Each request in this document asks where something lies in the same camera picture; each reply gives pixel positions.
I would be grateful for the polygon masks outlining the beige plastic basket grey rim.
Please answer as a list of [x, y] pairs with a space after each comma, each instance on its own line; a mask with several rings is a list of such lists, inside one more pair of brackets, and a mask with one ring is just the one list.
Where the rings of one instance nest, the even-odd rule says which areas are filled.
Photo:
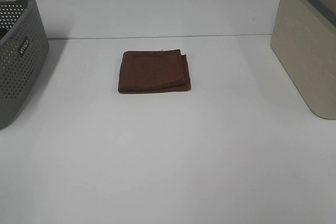
[[310, 111], [335, 119], [335, 0], [279, 0], [270, 46]]

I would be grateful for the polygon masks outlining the grey perforated plastic basket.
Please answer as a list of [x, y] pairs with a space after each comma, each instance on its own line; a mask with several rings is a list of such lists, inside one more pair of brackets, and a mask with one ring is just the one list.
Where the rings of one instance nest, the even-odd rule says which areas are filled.
[[25, 103], [48, 51], [36, 0], [1, 1], [1, 128]]

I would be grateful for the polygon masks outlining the brown towel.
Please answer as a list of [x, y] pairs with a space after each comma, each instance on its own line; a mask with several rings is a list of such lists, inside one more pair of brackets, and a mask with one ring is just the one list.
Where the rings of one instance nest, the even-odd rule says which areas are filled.
[[120, 93], [164, 93], [190, 89], [187, 57], [179, 49], [126, 51], [123, 54], [118, 83]]

